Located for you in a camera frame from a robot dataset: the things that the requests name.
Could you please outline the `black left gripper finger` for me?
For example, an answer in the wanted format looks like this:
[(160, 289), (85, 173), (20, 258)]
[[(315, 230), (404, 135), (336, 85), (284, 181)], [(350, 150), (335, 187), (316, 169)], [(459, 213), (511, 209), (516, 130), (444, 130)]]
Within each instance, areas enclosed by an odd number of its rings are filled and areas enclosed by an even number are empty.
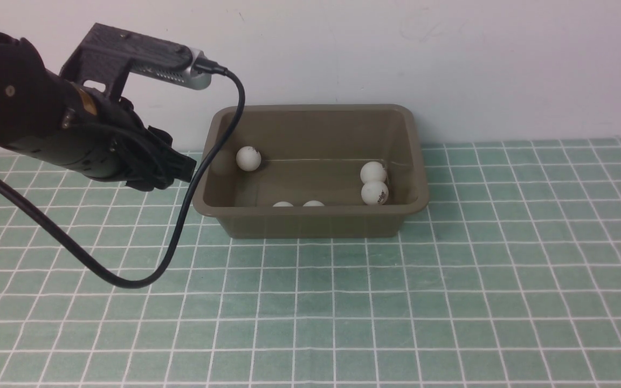
[(145, 133), (127, 137), (127, 186), (142, 192), (164, 190), (175, 180), (189, 182), (197, 162), (172, 147), (173, 137), (149, 126)]

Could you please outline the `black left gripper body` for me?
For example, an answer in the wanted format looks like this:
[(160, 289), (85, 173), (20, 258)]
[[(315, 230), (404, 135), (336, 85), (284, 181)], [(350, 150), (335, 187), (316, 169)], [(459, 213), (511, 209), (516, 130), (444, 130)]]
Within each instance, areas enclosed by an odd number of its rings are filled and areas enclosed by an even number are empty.
[(54, 125), (25, 137), (25, 155), (99, 182), (127, 185), (127, 137), (146, 132), (128, 99), (84, 86), (65, 88)]

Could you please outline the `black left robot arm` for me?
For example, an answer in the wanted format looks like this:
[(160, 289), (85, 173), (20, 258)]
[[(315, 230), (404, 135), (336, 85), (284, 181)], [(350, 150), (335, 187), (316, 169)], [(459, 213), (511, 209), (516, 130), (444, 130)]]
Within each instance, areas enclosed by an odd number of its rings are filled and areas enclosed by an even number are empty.
[(192, 87), (196, 57), (180, 44), (94, 24), (55, 74), (31, 42), (0, 32), (0, 147), (138, 191), (189, 182), (195, 160), (146, 126), (122, 93), (131, 73)]

